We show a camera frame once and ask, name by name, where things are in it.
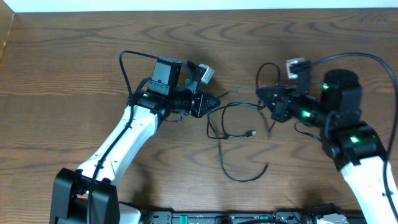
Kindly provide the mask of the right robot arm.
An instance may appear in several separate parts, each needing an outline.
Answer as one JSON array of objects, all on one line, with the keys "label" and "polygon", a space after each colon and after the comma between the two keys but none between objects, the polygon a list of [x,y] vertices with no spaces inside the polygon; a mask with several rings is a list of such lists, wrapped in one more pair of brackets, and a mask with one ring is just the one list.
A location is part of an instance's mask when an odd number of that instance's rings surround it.
[{"label": "right robot arm", "polygon": [[362,93],[357,74],[344,69],[325,74],[320,98],[300,93],[298,86],[256,91],[273,120],[295,118],[320,130],[323,150],[350,186],[368,223],[396,223],[388,200],[397,201],[397,187],[379,136],[360,118]]}]

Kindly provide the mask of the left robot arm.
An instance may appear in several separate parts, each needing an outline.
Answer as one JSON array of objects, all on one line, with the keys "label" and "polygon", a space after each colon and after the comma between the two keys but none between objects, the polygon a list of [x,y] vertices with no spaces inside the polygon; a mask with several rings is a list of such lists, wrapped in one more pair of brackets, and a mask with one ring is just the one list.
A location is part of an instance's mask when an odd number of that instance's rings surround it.
[{"label": "left robot arm", "polygon": [[129,90],[124,114],[100,148],[76,170],[63,168],[53,183],[51,223],[139,223],[141,211],[118,199],[127,168],[171,114],[201,118],[220,105],[199,89],[214,74],[205,64],[157,57],[154,73]]}]

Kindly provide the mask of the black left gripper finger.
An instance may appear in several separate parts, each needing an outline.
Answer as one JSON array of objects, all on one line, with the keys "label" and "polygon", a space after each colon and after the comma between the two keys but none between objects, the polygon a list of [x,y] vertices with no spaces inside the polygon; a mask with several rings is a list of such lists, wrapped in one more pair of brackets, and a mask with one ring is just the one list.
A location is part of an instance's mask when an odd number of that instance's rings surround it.
[{"label": "black left gripper finger", "polygon": [[215,108],[219,106],[221,101],[211,93],[203,94],[203,105],[205,108]]},{"label": "black left gripper finger", "polygon": [[217,108],[218,106],[217,105],[214,105],[214,106],[203,106],[203,107],[201,107],[201,109],[200,109],[200,117],[202,118],[202,117],[204,117],[206,114],[208,114],[211,110],[213,110],[213,109],[215,109],[215,108]]}]

